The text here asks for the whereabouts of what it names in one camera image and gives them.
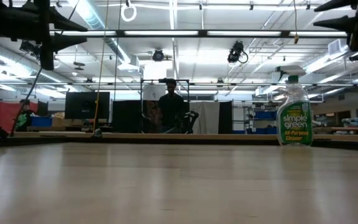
product label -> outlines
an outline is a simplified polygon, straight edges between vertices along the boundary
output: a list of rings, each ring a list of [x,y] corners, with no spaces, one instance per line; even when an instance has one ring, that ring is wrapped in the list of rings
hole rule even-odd
[[[288,105],[280,115],[280,134],[283,143],[309,144],[313,140],[310,102]]]

blue bin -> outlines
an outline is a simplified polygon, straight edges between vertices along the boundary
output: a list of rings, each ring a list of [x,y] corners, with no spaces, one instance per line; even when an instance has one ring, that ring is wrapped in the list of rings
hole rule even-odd
[[[265,128],[266,134],[277,134],[277,128]]]
[[[277,119],[277,111],[271,112],[272,118]]]
[[[238,130],[238,131],[234,130],[233,131],[233,134],[245,134],[245,133],[246,132],[244,130]]]
[[[265,128],[257,128],[254,134],[266,134]]]
[[[255,118],[257,119],[272,119],[271,112],[257,111],[255,112]]]
[[[52,118],[32,117],[31,126],[34,127],[52,127]]]

black monitor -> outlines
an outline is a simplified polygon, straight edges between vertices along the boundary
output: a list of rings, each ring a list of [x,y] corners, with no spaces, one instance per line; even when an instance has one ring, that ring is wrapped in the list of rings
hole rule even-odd
[[[66,93],[65,119],[93,119],[98,93]],[[108,119],[110,92],[99,93],[98,118]]]

person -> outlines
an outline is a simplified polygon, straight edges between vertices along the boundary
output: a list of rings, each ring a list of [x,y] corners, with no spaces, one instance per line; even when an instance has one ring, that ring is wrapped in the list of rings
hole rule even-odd
[[[158,112],[162,116],[161,132],[164,133],[176,126],[176,120],[183,114],[184,101],[181,96],[175,93],[177,83],[174,79],[166,81],[168,93],[161,96],[158,101]],[[179,129],[174,129],[171,133],[180,133]]]
[[[16,131],[27,131],[27,127],[31,126],[31,115],[34,114],[34,111],[30,109],[30,100],[20,100],[20,105],[23,105],[23,109],[17,118]]]

simple green all-purpose cleaner bottle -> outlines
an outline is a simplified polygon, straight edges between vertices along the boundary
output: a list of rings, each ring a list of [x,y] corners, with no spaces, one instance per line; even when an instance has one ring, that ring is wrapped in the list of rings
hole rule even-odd
[[[277,112],[278,141],[282,146],[310,146],[313,142],[310,100],[297,75],[288,77],[287,95]]]

